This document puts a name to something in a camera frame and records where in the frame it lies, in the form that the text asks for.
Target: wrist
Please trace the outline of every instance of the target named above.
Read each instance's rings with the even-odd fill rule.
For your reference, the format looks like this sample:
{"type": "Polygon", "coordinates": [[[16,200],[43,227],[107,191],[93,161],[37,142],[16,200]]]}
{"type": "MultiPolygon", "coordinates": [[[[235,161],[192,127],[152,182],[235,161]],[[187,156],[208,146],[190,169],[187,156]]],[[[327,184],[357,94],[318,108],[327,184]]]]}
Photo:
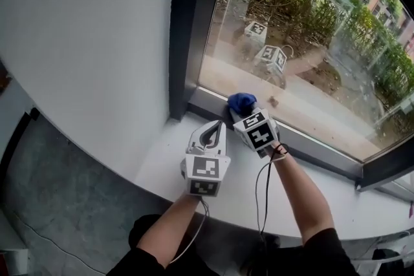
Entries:
{"type": "Polygon", "coordinates": [[[284,148],[284,146],[281,144],[281,142],[274,142],[272,145],[266,147],[266,152],[269,157],[272,157],[274,155],[286,155],[289,152],[284,148]]]}
{"type": "Polygon", "coordinates": [[[185,201],[189,204],[199,204],[200,200],[201,200],[201,196],[194,196],[194,195],[189,195],[186,192],[184,192],[181,197],[180,200],[185,201]]]}

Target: wire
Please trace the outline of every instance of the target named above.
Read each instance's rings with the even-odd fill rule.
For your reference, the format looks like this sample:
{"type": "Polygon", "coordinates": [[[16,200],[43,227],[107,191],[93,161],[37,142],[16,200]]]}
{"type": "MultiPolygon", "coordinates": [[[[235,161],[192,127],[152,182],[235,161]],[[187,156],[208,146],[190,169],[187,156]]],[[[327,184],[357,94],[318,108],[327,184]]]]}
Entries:
{"type": "MultiPolygon", "coordinates": [[[[282,159],[284,159],[285,158],[285,154],[283,154],[283,153],[281,153],[280,151],[279,151],[279,147],[280,146],[282,146],[282,147],[284,147],[285,148],[285,150],[286,150],[286,153],[288,153],[289,152],[289,147],[288,147],[288,145],[286,145],[286,144],[283,144],[283,143],[280,143],[278,146],[276,146],[275,148],[274,148],[274,150],[273,150],[273,153],[272,153],[272,156],[270,157],[270,163],[268,163],[268,164],[266,164],[264,167],[266,167],[266,166],[268,166],[268,172],[267,172],[267,180],[266,180],[266,204],[265,204],[265,220],[263,221],[263,227],[262,227],[262,230],[260,230],[260,226],[259,226],[259,231],[260,231],[260,237],[262,238],[262,240],[264,239],[263,238],[263,232],[265,231],[265,226],[266,226],[266,220],[267,220],[267,209],[268,209],[268,192],[269,192],[269,182],[270,182],[270,170],[271,170],[271,168],[272,168],[272,163],[273,162],[275,162],[275,161],[278,161],[278,160],[282,160],[282,159]],[[276,154],[276,152],[278,152],[278,153],[280,153],[280,154],[282,154],[283,156],[281,157],[281,158],[278,158],[278,159],[275,159],[275,160],[273,160],[273,158],[274,158],[274,156],[275,156],[275,154],[276,154]]],[[[260,173],[261,173],[261,171],[263,170],[263,168],[260,170],[260,172],[259,172],[259,174],[257,175],[257,179],[256,179],[256,206],[257,206],[257,224],[259,225],[259,204],[258,204],[258,201],[257,201],[257,182],[258,182],[258,180],[259,180],[259,176],[260,176],[260,173]]]]}
{"type": "Polygon", "coordinates": [[[373,259],[351,259],[351,261],[361,262],[361,263],[370,263],[370,262],[387,263],[387,262],[393,262],[393,261],[402,260],[402,259],[404,259],[404,258],[412,255],[413,253],[414,253],[414,249],[412,249],[411,251],[408,251],[404,255],[398,255],[396,257],[391,257],[391,258],[386,258],[386,259],[380,259],[380,260],[373,260],[373,259]]]}
{"type": "MultiPolygon", "coordinates": [[[[402,231],[403,233],[407,233],[408,237],[411,236],[411,233],[408,230],[402,231]]],[[[377,239],[374,240],[374,242],[369,245],[369,247],[367,248],[367,250],[364,252],[364,254],[360,255],[358,258],[356,259],[351,259],[352,261],[370,261],[369,259],[361,259],[365,254],[368,253],[368,251],[375,245],[378,244],[381,241],[382,237],[378,237],[377,239]]]]}
{"type": "Polygon", "coordinates": [[[17,215],[17,213],[13,210],[11,210],[8,206],[6,206],[5,204],[3,204],[9,211],[11,211],[14,216],[28,229],[32,230],[38,237],[47,240],[48,242],[51,242],[53,245],[55,245],[55,247],[57,247],[60,251],[64,252],[64,254],[70,255],[71,257],[74,257],[76,260],[79,260],[85,267],[89,268],[90,270],[99,273],[101,275],[106,275],[105,273],[103,273],[102,271],[96,270],[95,268],[92,268],[90,265],[86,264],[81,258],[77,257],[76,255],[69,253],[68,251],[65,251],[63,248],[60,248],[52,239],[44,237],[42,235],[40,235],[34,228],[32,228],[31,226],[29,226],[25,221],[23,221],[19,215],[17,215]]]}
{"type": "Polygon", "coordinates": [[[200,230],[201,230],[201,227],[202,227],[202,225],[204,224],[204,221],[206,220],[206,218],[207,218],[207,215],[210,217],[210,210],[209,210],[209,208],[208,208],[208,204],[201,198],[201,204],[202,204],[202,206],[204,207],[204,217],[202,218],[202,221],[201,221],[201,223],[200,223],[200,226],[199,226],[199,228],[197,229],[197,231],[195,232],[195,234],[194,234],[194,237],[191,239],[191,241],[190,241],[190,243],[187,245],[187,247],[184,249],[184,251],[182,251],[181,252],[181,254],[178,256],[178,257],[176,257],[174,260],[172,260],[169,264],[171,264],[171,263],[173,263],[173,262],[175,262],[175,261],[177,261],[179,258],[181,258],[182,256],[183,256],[183,254],[187,251],[187,249],[191,246],[191,244],[193,244],[193,242],[194,242],[194,240],[195,240],[195,238],[197,237],[197,235],[199,234],[199,232],[200,232],[200,230]]]}
{"type": "Polygon", "coordinates": [[[287,145],[285,144],[279,144],[277,147],[274,148],[272,156],[270,157],[270,161],[265,164],[259,171],[259,173],[257,174],[257,178],[256,178],[256,184],[255,184],[255,198],[256,198],[256,216],[257,216],[257,228],[259,230],[259,236],[263,242],[263,245],[265,247],[265,254],[266,254],[266,275],[268,275],[268,268],[267,268],[267,262],[268,262],[268,252],[267,252],[267,243],[266,240],[263,236],[263,232],[265,231],[265,226],[266,226],[266,220],[267,220],[267,210],[268,210],[268,190],[269,190],[269,182],[270,182],[270,171],[272,169],[272,163],[278,160],[282,160],[284,159],[286,156],[283,154],[280,158],[276,158],[274,159],[274,156],[276,153],[280,153],[278,151],[279,146],[282,145],[283,147],[285,147],[285,149],[287,151],[289,151],[289,148],[287,145]],[[266,203],[265,203],[265,219],[263,221],[263,227],[260,227],[260,219],[259,219],[259,199],[257,197],[257,185],[259,183],[259,178],[260,178],[260,174],[261,172],[264,170],[264,168],[268,167],[268,172],[267,172],[267,180],[266,180],[266,203]]]}

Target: black cable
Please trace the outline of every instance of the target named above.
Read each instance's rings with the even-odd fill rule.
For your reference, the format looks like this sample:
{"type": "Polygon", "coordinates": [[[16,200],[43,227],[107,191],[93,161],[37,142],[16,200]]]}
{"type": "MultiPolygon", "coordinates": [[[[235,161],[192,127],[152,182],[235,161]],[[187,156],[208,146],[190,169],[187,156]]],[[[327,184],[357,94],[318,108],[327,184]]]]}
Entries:
{"type": "Polygon", "coordinates": [[[289,152],[289,146],[288,145],[286,145],[286,144],[284,144],[284,143],[279,143],[279,145],[278,146],[276,146],[275,148],[274,148],[274,150],[273,150],[273,153],[272,153],[272,156],[270,157],[270,163],[268,164],[268,172],[267,172],[267,181],[266,181],[266,204],[265,204],[265,221],[263,222],[263,228],[262,228],[262,230],[260,231],[260,234],[261,234],[261,237],[262,237],[262,239],[263,239],[263,232],[265,231],[265,226],[266,226],[266,220],[267,220],[267,208],[268,208],[268,192],[269,192],[269,182],[270,182],[270,170],[271,170],[271,168],[272,168],[272,163],[273,163],[273,158],[274,158],[274,156],[275,156],[275,154],[276,154],[276,152],[278,152],[279,154],[283,154],[283,155],[285,155],[286,153],[282,153],[282,152],[280,152],[279,151],[279,147],[280,146],[282,146],[282,147],[284,147],[285,148],[285,150],[286,150],[286,153],[288,153],[289,152]]]}
{"type": "MultiPolygon", "coordinates": [[[[273,150],[272,156],[270,157],[270,160],[273,160],[274,155],[276,154],[276,149],[273,150]]],[[[267,220],[267,207],[268,207],[268,192],[269,192],[269,182],[270,182],[270,171],[272,170],[272,162],[268,165],[268,171],[267,171],[267,180],[266,180],[266,204],[265,204],[265,220],[263,222],[263,228],[260,231],[260,237],[263,239],[263,232],[265,230],[266,226],[266,220],[267,220]]]]}
{"type": "Polygon", "coordinates": [[[14,210],[12,210],[6,204],[2,204],[2,205],[5,206],[18,219],[18,221],[20,221],[20,223],[22,223],[22,225],[24,225],[26,228],[30,229],[36,236],[38,236],[39,238],[42,238],[43,240],[46,240],[48,242],[51,242],[58,250],[64,252],[64,254],[67,254],[70,257],[75,258],[76,260],[78,260],[79,262],[81,262],[86,268],[89,268],[90,270],[94,271],[95,273],[99,273],[100,275],[106,275],[106,273],[103,273],[102,271],[99,271],[99,270],[91,267],[90,265],[88,265],[86,262],[84,262],[77,255],[72,254],[72,253],[69,253],[68,251],[65,251],[63,248],[61,248],[59,245],[57,245],[52,239],[40,235],[32,226],[29,226],[25,221],[23,221],[20,218],[20,216],[14,210]]]}
{"type": "Polygon", "coordinates": [[[256,216],[257,216],[257,228],[259,230],[259,236],[261,237],[261,239],[263,240],[262,236],[261,236],[261,230],[260,230],[260,221],[259,221],[259,200],[257,198],[257,183],[259,182],[259,177],[261,172],[264,170],[264,168],[266,168],[269,164],[271,164],[271,162],[269,162],[268,164],[265,164],[259,171],[259,173],[257,174],[256,177],[256,186],[255,186],[255,196],[256,196],[256,216]]]}

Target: blue rag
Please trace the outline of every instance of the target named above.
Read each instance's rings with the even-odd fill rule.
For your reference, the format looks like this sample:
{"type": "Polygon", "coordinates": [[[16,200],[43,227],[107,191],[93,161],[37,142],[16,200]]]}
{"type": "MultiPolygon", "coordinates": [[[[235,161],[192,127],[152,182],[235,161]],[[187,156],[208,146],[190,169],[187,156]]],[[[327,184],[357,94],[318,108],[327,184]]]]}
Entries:
{"type": "Polygon", "coordinates": [[[250,93],[232,94],[227,99],[228,106],[240,116],[252,114],[253,104],[257,101],[256,97],[250,93]]]}

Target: forearm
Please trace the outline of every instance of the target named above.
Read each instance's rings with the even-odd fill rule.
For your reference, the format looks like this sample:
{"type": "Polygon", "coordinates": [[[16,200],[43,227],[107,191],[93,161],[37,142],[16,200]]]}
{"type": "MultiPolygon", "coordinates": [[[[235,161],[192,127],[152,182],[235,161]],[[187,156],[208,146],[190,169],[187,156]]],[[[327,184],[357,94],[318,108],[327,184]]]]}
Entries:
{"type": "Polygon", "coordinates": [[[321,230],[333,228],[329,205],[321,191],[290,154],[275,162],[293,214],[306,243],[321,230]]]}
{"type": "Polygon", "coordinates": [[[200,200],[182,195],[142,236],[137,247],[167,267],[173,260],[200,200]]]}

